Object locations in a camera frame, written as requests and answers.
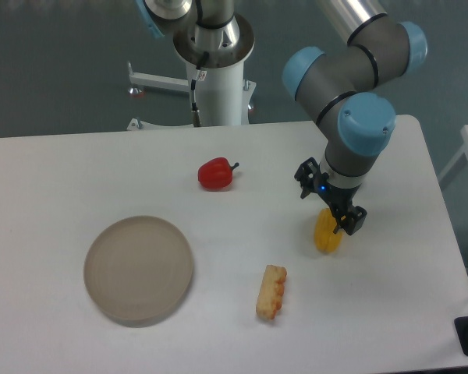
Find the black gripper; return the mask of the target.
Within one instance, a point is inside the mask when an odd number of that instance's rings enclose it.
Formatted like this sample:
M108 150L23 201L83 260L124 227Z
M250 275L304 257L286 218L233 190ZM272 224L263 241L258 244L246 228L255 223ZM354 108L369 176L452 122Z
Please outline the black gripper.
M300 184L301 198L317 193L328 205L336 222L334 234L344 231L347 235L353 235L362 228L367 211L353 205L353 197L359 186L344 189L332 185L329 174L321 173L318 163L312 157L297 168L294 179Z

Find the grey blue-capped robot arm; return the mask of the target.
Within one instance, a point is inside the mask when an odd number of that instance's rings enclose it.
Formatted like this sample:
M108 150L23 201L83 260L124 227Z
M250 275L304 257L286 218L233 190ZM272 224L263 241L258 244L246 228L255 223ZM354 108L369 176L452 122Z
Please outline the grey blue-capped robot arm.
M234 3L138 1L136 7L154 36L173 36L186 66L193 125L246 123L250 95L243 68L255 37ZM285 89L328 141L322 159L304 161L295 178L304 196L315 193L326 203L334 229L352 235L367 215L353 197L396 122L393 106L375 88L419 68L427 39L418 25L391 20L376 1L323 1L320 7L346 49L330 56L320 48L303 48L282 71Z

